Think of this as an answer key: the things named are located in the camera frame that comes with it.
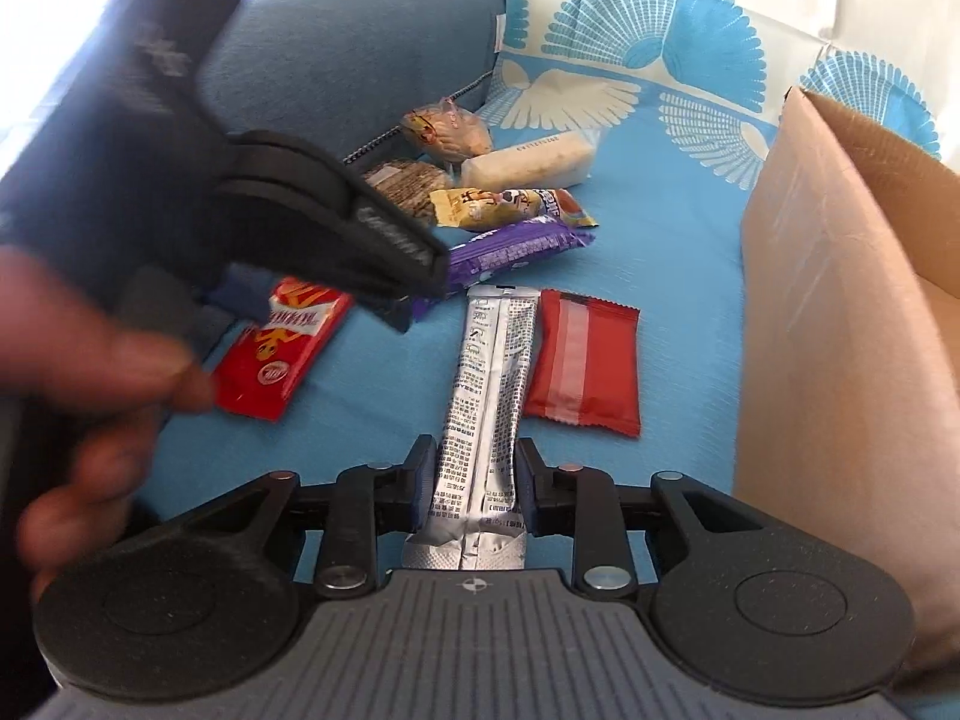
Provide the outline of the person's left hand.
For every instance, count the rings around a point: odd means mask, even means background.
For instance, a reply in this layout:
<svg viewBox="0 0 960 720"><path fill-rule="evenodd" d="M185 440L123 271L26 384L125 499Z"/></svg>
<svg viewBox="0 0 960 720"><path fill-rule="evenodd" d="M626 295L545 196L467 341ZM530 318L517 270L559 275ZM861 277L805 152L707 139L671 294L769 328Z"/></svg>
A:
<svg viewBox="0 0 960 720"><path fill-rule="evenodd" d="M2 249L2 390L94 419L67 481L36 497L16 527L32 596L121 536L164 411L213 406L212 381L182 341L116 322L11 245Z"/></svg>

